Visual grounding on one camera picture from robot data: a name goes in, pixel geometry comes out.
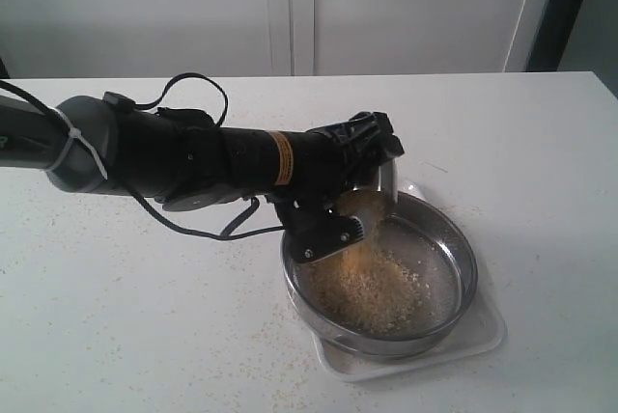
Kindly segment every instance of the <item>metal bowl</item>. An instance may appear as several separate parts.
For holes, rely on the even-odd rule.
[[[380,360],[416,355],[444,339],[469,307],[478,279],[476,260],[446,215],[401,191],[395,211],[379,227],[379,244],[409,272],[421,276],[432,291],[405,331],[371,334],[332,314],[312,289],[311,265],[290,258],[289,237],[284,234],[281,255],[288,295],[300,317],[323,340],[347,352]]]

